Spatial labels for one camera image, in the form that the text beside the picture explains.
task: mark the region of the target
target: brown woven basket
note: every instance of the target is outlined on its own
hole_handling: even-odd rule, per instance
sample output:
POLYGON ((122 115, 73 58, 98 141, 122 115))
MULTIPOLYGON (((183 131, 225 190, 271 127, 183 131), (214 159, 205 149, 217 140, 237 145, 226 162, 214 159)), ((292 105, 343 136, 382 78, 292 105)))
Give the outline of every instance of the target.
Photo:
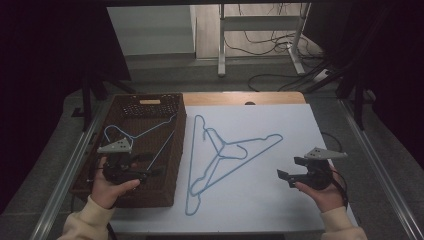
MULTIPOLYGON (((97 153, 98 147, 109 143, 104 129, 115 125, 131 136, 145 133, 134 140, 132 156, 159 153, 152 166, 152 169, 156 169, 159 173, 149 177, 146 183, 141 184, 134 191, 119 197, 116 206, 120 208, 172 206, 183 152, 186 117, 181 93, 115 95, 93 147, 74 180, 70 192, 86 201, 90 194, 90 184, 87 182, 90 166, 95 166, 103 156, 97 153), (173 131, 172 137, 164 145, 173 131)), ((109 128, 107 136, 110 142, 115 142, 125 135, 116 128, 109 128)), ((140 161, 137 168, 147 169, 150 163, 151 161, 140 161)))

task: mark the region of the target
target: white sleeve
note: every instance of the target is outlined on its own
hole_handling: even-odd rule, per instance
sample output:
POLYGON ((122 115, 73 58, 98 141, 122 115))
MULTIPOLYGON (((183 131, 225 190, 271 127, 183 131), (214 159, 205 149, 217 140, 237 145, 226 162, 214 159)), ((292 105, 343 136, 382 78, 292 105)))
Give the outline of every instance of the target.
POLYGON ((89 196, 87 204, 81 212, 72 213, 66 219, 62 236, 66 239, 108 239, 106 226, 115 209, 104 209, 89 196))
POLYGON ((321 240, 367 240, 364 230, 352 224, 345 207, 321 213, 321 218, 325 226, 321 240))

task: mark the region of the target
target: label on basket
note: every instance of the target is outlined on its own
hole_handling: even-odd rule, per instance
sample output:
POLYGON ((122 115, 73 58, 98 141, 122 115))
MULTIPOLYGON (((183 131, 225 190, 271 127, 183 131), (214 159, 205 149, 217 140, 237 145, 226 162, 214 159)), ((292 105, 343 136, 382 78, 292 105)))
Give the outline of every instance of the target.
POLYGON ((140 104, 160 104, 160 100, 140 100, 140 104))

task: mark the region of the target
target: human hand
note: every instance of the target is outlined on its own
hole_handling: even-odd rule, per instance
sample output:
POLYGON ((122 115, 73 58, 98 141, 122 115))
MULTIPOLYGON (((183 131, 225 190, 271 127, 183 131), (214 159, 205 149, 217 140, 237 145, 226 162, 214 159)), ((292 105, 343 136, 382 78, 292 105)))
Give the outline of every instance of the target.
MULTIPOLYGON (((333 173, 333 177, 337 182, 340 183, 339 175, 337 173, 333 173)), ((331 184, 326 189, 319 191, 301 182, 296 182, 295 186, 297 189, 299 189, 299 191, 310 196, 315 201, 322 213, 344 206, 342 195, 336 186, 334 186, 334 184, 331 184)))
POLYGON ((124 195, 126 191, 132 190, 140 184, 140 180, 135 179, 124 182, 120 185, 114 185, 108 182, 103 176, 103 164, 106 162, 106 157, 100 159, 99 168, 94 177, 93 190, 91 199, 100 207, 105 209, 112 208, 119 196, 124 195))

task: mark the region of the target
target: white table surface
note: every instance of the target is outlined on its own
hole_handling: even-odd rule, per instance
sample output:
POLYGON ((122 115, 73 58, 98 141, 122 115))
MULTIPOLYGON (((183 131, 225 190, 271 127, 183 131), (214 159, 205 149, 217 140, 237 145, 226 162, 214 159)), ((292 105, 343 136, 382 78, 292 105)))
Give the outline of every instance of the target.
MULTIPOLYGON (((186 111, 184 153, 178 173, 174 206, 117 209, 111 221, 116 232, 213 234, 323 229, 319 210, 313 200, 297 189, 289 188, 288 183, 277 176, 277 169, 290 174, 306 173, 305 167, 294 164, 293 157, 303 157, 314 147, 326 148, 308 104, 192 106, 186 107, 186 111), (192 151, 196 115, 205 119, 205 128, 215 129, 227 143, 266 138, 272 134, 280 134, 283 140, 250 160, 250 156, 275 143, 278 137, 244 144, 242 147, 248 152, 247 158, 221 161, 211 182, 249 160, 207 188, 200 195, 201 203, 197 212, 188 216, 187 199, 187 211, 190 213, 194 213, 198 204, 197 197, 187 197, 190 172, 192 184, 194 179, 203 175, 206 166, 216 154, 208 139, 202 141, 201 121, 196 124, 195 147, 192 151)), ((232 145, 225 154, 241 157, 246 156, 245 152, 232 145)), ((356 225, 350 208, 348 215, 356 225)))

